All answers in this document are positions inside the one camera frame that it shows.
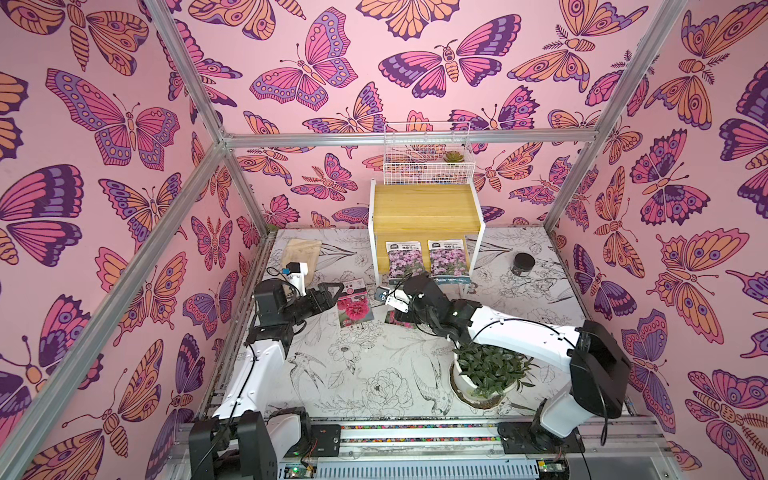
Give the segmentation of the green seed bag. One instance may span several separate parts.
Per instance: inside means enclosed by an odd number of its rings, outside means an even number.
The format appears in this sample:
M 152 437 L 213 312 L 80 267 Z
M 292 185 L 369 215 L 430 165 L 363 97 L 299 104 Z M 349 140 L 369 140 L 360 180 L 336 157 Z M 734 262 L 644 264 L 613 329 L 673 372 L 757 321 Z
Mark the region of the green seed bag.
M 414 329 L 416 325 L 416 322 L 410 313 L 404 313 L 395 309 L 389 310 L 386 313 L 384 323 L 407 329 Z

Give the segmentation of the pink hollyhock seed bag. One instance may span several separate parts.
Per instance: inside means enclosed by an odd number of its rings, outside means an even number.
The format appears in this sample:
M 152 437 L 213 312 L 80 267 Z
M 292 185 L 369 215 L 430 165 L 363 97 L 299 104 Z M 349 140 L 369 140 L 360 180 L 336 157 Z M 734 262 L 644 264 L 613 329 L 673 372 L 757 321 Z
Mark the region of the pink hollyhock seed bag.
M 374 319 L 368 290 L 363 279 L 344 282 L 336 306 L 341 328 L 352 327 Z

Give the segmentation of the purple flower seed bag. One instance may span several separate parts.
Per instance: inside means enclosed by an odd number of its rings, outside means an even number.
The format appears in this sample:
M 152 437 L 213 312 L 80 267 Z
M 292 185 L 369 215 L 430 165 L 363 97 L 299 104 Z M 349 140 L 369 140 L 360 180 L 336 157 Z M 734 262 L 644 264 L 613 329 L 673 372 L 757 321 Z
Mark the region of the purple flower seed bag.
M 464 241 L 429 240 L 430 276 L 438 284 L 469 284 L 469 263 Z
M 426 272 L 421 244 L 418 241 L 387 242 L 386 252 L 390 284 Z

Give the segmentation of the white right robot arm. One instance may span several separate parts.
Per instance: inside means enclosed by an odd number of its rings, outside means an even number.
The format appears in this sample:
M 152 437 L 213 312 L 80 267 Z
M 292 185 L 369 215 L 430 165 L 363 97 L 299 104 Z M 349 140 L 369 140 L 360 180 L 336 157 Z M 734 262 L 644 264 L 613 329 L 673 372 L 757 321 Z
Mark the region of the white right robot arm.
M 380 287 L 376 298 L 457 346 L 490 345 L 543 362 L 570 375 L 567 386 L 536 414 L 539 429 L 565 438 L 592 417 L 622 416 L 631 365 L 603 325 L 550 325 L 502 313 L 474 300 L 449 299 L 426 274 L 398 288 Z

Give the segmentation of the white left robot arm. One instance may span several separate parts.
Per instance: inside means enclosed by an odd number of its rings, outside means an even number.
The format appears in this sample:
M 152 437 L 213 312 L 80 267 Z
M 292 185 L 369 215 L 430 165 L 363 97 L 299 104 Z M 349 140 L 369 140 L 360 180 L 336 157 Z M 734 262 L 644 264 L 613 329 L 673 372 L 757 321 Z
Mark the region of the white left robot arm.
M 279 278 L 256 285 L 256 316 L 241 344 L 222 404 L 212 418 L 194 423 L 188 440 L 193 479 L 215 479 L 214 456 L 237 440 L 240 473 L 252 479 L 275 479 L 286 454 L 311 443 L 311 423 L 301 407 L 265 415 L 273 388 L 295 336 L 294 327 L 336 306 L 341 282 L 323 282 L 289 301 Z

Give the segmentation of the white and wood shelf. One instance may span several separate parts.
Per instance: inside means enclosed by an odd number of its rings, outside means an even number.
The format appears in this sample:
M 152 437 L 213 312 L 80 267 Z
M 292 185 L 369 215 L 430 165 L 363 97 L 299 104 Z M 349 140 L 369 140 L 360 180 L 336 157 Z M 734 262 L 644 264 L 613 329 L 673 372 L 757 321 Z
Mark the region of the white and wood shelf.
M 430 268 L 428 242 L 458 239 L 465 245 L 468 270 L 476 267 L 486 230 L 474 186 L 465 184 L 370 183 L 368 233 L 376 281 L 388 274 L 388 242 L 418 241 Z

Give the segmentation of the beige rubber glove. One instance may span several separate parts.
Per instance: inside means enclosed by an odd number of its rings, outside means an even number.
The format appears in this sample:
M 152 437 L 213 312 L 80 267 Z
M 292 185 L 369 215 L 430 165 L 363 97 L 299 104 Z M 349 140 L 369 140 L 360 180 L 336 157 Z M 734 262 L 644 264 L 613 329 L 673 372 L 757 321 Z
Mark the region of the beige rubber glove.
M 311 284 L 319 260 L 322 242 L 320 240 L 290 239 L 282 252 L 280 265 L 286 267 L 288 263 L 306 263 L 308 273 L 305 282 Z

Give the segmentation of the potted green plant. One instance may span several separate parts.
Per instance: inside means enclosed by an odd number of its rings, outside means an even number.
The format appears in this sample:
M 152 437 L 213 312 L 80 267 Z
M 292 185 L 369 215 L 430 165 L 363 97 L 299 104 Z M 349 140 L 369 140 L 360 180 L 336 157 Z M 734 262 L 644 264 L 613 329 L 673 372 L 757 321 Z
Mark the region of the potted green plant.
M 465 404 L 479 410 L 490 410 L 504 400 L 510 391 L 532 388 L 534 360 L 518 352 L 478 343 L 453 349 L 450 383 L 454 393 Z

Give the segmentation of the black lidded jar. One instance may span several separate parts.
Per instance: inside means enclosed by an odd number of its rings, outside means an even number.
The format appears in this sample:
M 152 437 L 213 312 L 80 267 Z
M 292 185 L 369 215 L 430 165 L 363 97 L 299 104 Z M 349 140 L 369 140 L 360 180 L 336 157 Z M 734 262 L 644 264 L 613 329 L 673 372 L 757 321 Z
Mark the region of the black lidded jar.
M 515 254 L 512 263 L 512 274 L 518 277 L 528 276 L 536 265 L 535 258 L 526 252 L 518 252 Z

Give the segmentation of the small succulent plant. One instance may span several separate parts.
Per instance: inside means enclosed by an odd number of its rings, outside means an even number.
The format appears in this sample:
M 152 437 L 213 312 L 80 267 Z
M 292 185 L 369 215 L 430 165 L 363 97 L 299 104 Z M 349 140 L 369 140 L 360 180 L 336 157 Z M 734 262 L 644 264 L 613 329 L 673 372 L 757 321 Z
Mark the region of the small succulent plant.
M 462 152 L 457 150 L 447 151 L 444 154 L 443 160 L 446 163 L 463 163 L 465 161 L 465 156 Z

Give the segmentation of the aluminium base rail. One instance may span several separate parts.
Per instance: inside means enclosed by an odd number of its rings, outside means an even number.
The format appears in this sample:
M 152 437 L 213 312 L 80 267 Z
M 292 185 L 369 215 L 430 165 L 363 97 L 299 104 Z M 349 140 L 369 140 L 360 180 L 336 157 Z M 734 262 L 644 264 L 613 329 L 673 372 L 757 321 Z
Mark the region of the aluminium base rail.
M 314 443 L 265 479 L 682 479 L 655 421 L 582 424 L 562 445 L 523 443 L 523 417 L 316 420 Z

